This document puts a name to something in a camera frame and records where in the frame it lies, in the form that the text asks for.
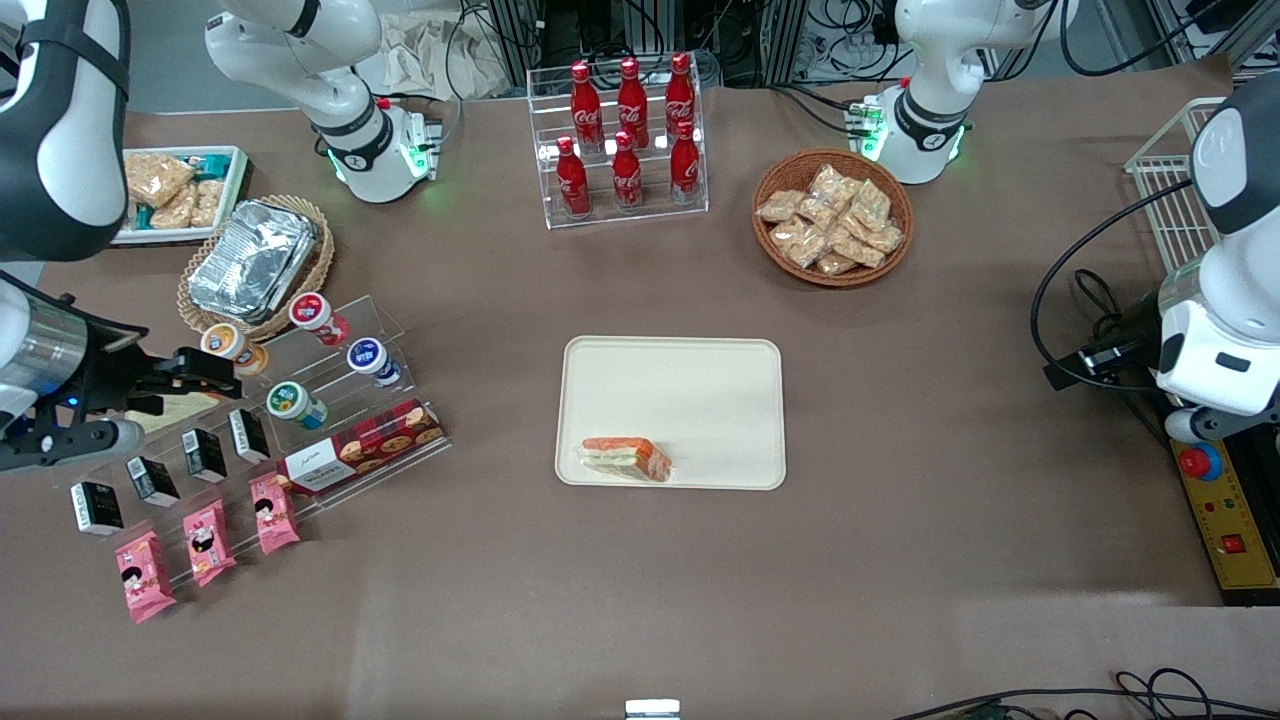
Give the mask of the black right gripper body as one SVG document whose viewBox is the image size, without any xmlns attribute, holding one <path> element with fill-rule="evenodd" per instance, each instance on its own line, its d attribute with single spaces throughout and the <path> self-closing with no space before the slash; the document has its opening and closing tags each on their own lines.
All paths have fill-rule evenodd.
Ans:
<svg viewBox="0 0 1280 720">
<path fill-rule="evenodd" d="M 131 409 L 136 386 L 150 373 L 154 360 L 140 347 L 136 334 L 87 322 L 87 345 L 73 378 L 79 404 L 74 419 L 124 413 Z"/>
</svg>

